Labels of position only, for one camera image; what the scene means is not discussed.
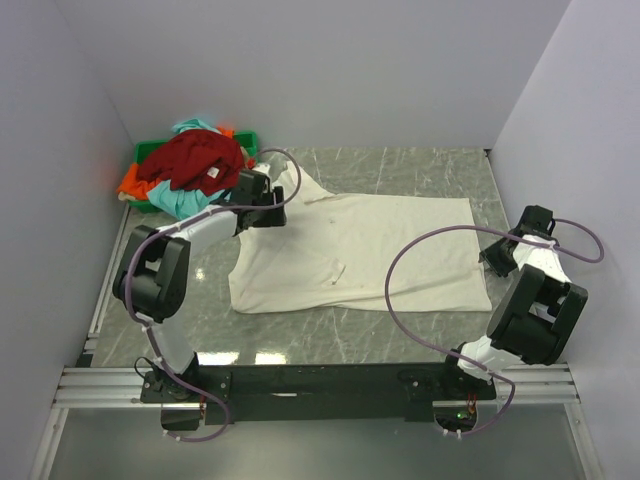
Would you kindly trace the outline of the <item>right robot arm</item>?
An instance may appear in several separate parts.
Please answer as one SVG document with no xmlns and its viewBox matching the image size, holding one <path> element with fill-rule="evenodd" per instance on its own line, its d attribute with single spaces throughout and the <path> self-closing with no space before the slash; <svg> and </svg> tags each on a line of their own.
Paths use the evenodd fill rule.
<svg viewBox="0 0 640 480">
<path fill-rule="evenodd" d="M 460 399 L 474 378 L 488 381 L 492 373 L 527 365 L 551 365 L 558 360 L 586 305 L 588 292 L 564 272 L 553 213 L 541 206 L 524 209 L 515 238 L 500 239 L 480 252 L 479 261 L 499 277 L 513 276 L 496 307 L 486 333 L 460 345 L 439 374 L 444 395 Z"/>
</svg>

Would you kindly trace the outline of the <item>cream white t-shirt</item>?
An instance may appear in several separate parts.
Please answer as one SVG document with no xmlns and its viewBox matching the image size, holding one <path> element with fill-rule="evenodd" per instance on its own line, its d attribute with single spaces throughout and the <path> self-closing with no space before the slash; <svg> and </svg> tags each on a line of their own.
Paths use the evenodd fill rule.
<svg viewBox="0 0 640 480">
<path fill-rule="evenodd" d="M 287 223 L 240 234 L 235 311 L 490 311 L 468 199 L 334 194 L 293 165 L 277 183 Z"/>
</svg>

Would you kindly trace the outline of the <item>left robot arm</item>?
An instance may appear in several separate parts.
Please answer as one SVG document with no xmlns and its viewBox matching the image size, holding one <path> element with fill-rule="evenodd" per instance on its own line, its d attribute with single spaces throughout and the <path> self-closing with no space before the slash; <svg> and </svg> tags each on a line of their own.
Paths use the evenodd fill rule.
<svg viewBox="0 0 640 480">
<path fill-rule="evenodd" d="M 153 363 L 167 373 L 164 389 L 176 401 L 200 388 L 196 353 L 181 330 L 178 313 L 189 281 L 189 265 L 202 250 L 251 228 L 286 225 L 284 188 L 268 174 L 244 170 L 235 187 L 200 212 L 165 227 L 140 226 L 131 233 L 113 282 L 113 295 L 141 329 Z"/>
</svg>

